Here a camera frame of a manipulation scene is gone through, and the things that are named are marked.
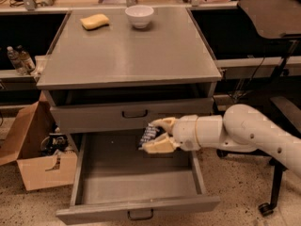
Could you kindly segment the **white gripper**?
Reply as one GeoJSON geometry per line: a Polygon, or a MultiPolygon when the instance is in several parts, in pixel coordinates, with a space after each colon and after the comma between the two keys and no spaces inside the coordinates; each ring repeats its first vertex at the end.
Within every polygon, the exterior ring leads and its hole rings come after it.
{"type": "Polygon", "coordinates": [[[162,118],[152,121],[154,127],[162,128],[166,133],[142,145],[147,153],[173,153],[177,148],[184,151],[197,151],[196,122],[198,116],[162,118]]]}

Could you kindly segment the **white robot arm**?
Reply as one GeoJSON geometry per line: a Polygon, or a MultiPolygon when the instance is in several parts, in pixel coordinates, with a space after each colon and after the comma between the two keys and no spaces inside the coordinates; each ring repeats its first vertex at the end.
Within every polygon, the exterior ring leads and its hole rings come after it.
{"type": "Polygon", "coordinates": [[[216,148],[236,153],[261,150],[301,176],[301,139],[291,135],[249,105],[233,105],[224,115],[186,115],[148,124],[140,140],[147,153],[216,148]]]}

